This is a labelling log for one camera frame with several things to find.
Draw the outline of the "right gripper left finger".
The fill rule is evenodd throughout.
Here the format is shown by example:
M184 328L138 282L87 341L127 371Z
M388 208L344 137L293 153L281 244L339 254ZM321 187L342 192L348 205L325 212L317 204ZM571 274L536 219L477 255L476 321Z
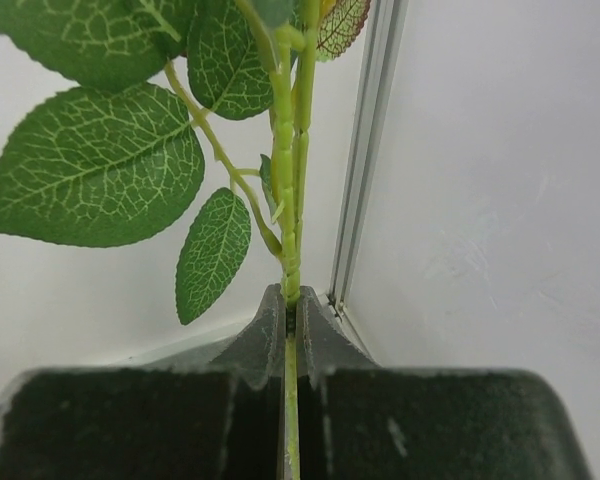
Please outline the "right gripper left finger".
M0 479L279 479L283 344L274 284L209 360L23 373L0 397Z

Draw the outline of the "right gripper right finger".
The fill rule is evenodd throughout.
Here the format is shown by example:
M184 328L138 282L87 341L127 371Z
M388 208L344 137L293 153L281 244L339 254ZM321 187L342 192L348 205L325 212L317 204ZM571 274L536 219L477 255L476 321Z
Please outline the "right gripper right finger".
M588 479L555 390L516 369L383 368L315 291L296 310L305 479Z

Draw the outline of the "peach double rose stem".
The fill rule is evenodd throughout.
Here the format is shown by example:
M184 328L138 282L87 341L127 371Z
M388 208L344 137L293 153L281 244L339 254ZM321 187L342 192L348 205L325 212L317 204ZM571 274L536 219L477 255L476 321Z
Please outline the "peach double rose stem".
M294 345L315 70L360 35L367 1L0 1L0 35L74 87L0 155L0 234L126 246L190 207L208 159L228 175L175 271L182 324L241 268L253 235L280 263L282 477L300 473Z

